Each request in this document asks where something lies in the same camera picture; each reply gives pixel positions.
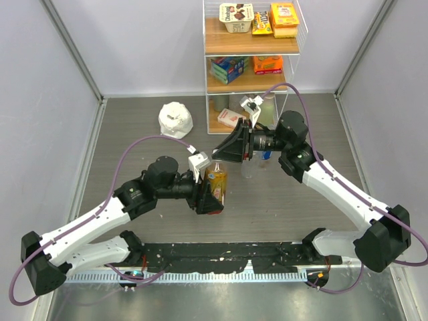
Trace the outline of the small clear bottle blue cap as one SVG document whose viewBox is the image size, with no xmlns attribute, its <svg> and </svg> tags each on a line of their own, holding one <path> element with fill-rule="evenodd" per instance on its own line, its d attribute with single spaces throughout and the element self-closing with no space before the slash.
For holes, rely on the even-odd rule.
<svg viewBox="0 0 428 321">
<path fill-rule="evenodd" d="M 241 165 L 241 175 L 246 179 L 251 179 L 257 173 L 261 162 L 261 152 L 254 151 L 252 157 L 244 160 Z"/>
</svg>

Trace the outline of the amber drink bottle red label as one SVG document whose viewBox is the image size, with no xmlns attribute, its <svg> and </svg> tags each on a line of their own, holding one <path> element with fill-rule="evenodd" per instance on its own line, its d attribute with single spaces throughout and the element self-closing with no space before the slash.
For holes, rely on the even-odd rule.
<svg viewBox="0 0 428 321">
<path fill-rule="evenodd" d="M 211 193 L 222 206 L 225 205 L 227 178 L 227 167 L 225 163 L 219 160 L 212 160 L 211 164 L 205 169 L 205 179 L 210 182 Z"/>
</svg>

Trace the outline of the clear Pepsi bottle blue label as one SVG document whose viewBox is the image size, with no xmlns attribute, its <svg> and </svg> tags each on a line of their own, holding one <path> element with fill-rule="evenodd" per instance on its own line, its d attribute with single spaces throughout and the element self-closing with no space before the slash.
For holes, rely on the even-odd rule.
<svg viewBox="0 0 428 321">
<path fill-rule="evenodd" d="M 272 151 L 263 151 L 261 153 L 261 162 L 260 162 L 260 167 L 262 169 L 266 169 L 270 163 L 272 162 Z"/>
</svg>

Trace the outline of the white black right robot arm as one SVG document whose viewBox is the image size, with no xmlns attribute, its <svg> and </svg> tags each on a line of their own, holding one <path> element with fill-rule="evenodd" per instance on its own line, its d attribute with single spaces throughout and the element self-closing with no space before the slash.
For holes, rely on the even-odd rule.
<svg viewBox="0 0 428 321">
<path fill-rule="evenodd" d="M 285 111 L 273 130 L 252 129 L 239 119 L 233 132 L 217 147 L 215 160 L 242 163 L 255 151 L 278 151 L 282 170 L 299 183 L 314 189 L 341 210 L 356 226 L 355 231 L 318 228 L 304 238 L 302 256 L 310 264 L 325 256 L 359 259 L 374 272 L 382 272 L 410 245 L 410 223 L 402 206 L 389 207 L 373 199 L 340 175 L 306 142 L 308 127 L 296 111 Z"/>
</svg>

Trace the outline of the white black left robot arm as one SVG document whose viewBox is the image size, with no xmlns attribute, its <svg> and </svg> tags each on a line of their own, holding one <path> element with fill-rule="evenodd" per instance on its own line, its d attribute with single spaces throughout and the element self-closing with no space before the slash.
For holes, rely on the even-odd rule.
<svg viewBox="0 0 428 321">
<path fill-rule="evenodd" d="M 35 295 L 48 294 L 68 277 L 92 267 L 122 262 L 138 265 L 144 247 L 133 232 L 123 231 L 100 243 L 93 240 L 152 211 L 160 199 L 184 199 L 198 215 L 222 212 L 222 202 L 200 174 L 208 164 L 205 153 L 194 154 L 189 157 L 189 170 L 181 174 L 174 158 L 160 156 L 97 208 L 49 233 L 25 234 L 21 238 L 21 261 Z"/>
</svg>

